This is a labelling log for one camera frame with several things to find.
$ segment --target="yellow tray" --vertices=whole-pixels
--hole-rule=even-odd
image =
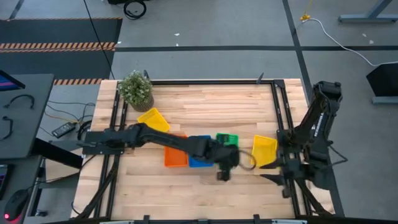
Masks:
[[[254,136],[252,155],[256,159],[257,166],[264,166],[276,160],[278,141],[259,135]]]
[[[149,111],[138,117],[137,120],[140,123],[146,123],[150,128],[165,133],[170,129],[170,125],[156,108],[150,109]]]

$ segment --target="blue bowl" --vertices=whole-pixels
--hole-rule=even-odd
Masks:
[[[189,136],[188,138],[206,138],[206,139],[211,139],[211,136],[206,135],[206,136]],[[214,164],[213,163],[206,163],[202,161],[197,161],[196,159],[189,157],[189,167],[212,167]]]

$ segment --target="concrete floor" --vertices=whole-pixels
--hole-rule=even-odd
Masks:
[[[308,1],[289,0],[295,25],[300,24]],[[313,2],[309,14],[320,19],[327,31],[344,45],[398,45],[398,24],[339,24],[340,14],[365,13],[377,2],[349,0]],[[93,17],[123,16],[119,6],[87,0]],[[123,20],[118,47],[173,47],[218,45],[293,46],[282,1],[278,0],[151,0],[147,14],[137,21]],[[0,2],[0,19],[7,19],[17,0]],[[398,1],[387,13],[398,14]],[[17,18],[87,17],[82,0],[25,0]],[[298,28],[301,46],[331,46],[320,26],[308,22]],[[373,63],[398,60],[396,51],[362,52]],[[303,52],[310,81],[341,82],[343,102],[330,139],[349,162],[335,167],[341,201],[347,217],[398,220],[398,193],[394,178],[398,169],[395,137],[397,106],[374,106],[366,75],[374,68],[350,52]],[[151,78],[301,78],[294,51],[235,50],[189,52],[116,52],[113,72],[122,78],[131,70],[146,69]],[[62,102],[95,102],[98,86],[55,86],[50,99]],[[55,105],[79,116],[82,106]],[[52,115],[65,116],[48,110]],[[42,127],[53,130],[63,121],[44,118]],[[51,140],[43,131],[38,137]],[[66,220],[74,186],[59,184],[43,192],[39,208],[45,218],[32,217],[26,223]]]

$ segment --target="wooden tabletop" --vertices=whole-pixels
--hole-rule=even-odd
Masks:
[[[109,127],[117,81],[102,81],[94,112],[92,131]],[[294,124],[301,122],[307,102],[300,79],[285,79]],[[239,148],[251,152],[255,134],[276,138],[277,118],[270,85],[164,85],[154,86],[155,105],[170,124],[170,133],[239,136]],[[122,103],[119,103],[118,119]],[[142,113],[131,106],[126,124],[137,122]],[[78,212],[98,189],[103,156],[96,156],[82,170],[74,206]],[[250,159],[241,162],[249,166]],[[245,171],[237,167],[228,182],[216,180],[216,166],[207,168],[165,167],[162,146],[146,144],[121,156],[112,220],[252,219],[293,218],[290,198],[282,198],[282,187],[259,174],[278,170]],[[329,191],[309,185],[323,206],[333,211]],[[301,193],[298,190],[303,213]],[[105,192],[101,214],[105,214]]]

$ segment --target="desk leg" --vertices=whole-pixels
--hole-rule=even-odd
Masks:
[[[60,162],[67,166],[74,167],[76,169],[80,169],[83,162],[83,158],[80,156],[63,150],[57,146],[53,146],[50,143],[38,138],[36,138],[34,142],[33,153],[39,154],[56,162]]]

